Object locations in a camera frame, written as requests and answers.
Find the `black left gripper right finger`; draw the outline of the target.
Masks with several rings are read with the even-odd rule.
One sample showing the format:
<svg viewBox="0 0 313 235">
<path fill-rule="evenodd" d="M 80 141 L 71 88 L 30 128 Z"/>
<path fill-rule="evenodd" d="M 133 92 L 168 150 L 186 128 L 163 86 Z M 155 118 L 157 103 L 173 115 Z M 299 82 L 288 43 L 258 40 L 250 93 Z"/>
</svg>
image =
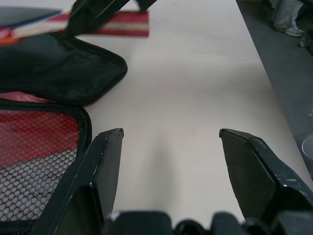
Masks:
<svg viewBox="0 0 313 235">
<path fill-rule="evenodd" d="M 272 222 L 283 211 L 311 211 L 313 192 L 259 137 L 221 129 L 229 179 L 244 218 Z"/>
</svg>

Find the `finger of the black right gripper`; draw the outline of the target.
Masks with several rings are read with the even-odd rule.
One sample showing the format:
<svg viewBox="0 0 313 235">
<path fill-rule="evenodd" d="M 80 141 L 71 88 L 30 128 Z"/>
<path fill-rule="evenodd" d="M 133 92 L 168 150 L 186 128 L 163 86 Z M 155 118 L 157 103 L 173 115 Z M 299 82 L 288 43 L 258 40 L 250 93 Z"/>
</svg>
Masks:
<svg viewBox="0 0 313 235">
<path fill-rule="evenodd" d="M 97 30 L 119 11 L 127 0 L 77 0 L 70 11 L 67 35 L 81 35 Z"/>
<path fill-rule="evenodd" d="M 135 0 L 140 12 L 146 12 L 157 0 Z"/>
</svg>

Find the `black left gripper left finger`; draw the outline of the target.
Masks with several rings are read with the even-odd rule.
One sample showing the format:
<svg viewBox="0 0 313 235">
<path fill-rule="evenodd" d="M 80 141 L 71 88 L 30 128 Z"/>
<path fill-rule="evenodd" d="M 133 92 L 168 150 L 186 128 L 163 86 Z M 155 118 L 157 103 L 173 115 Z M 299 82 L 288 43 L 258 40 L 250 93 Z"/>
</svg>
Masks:
<svg viewBox="0 0 313 235">
<path fill-rule="evenodd" d="M 61 177 L 33 235 L 99 235 L 113 210 L 124 131 L 98 134 Z"/>
</svg>

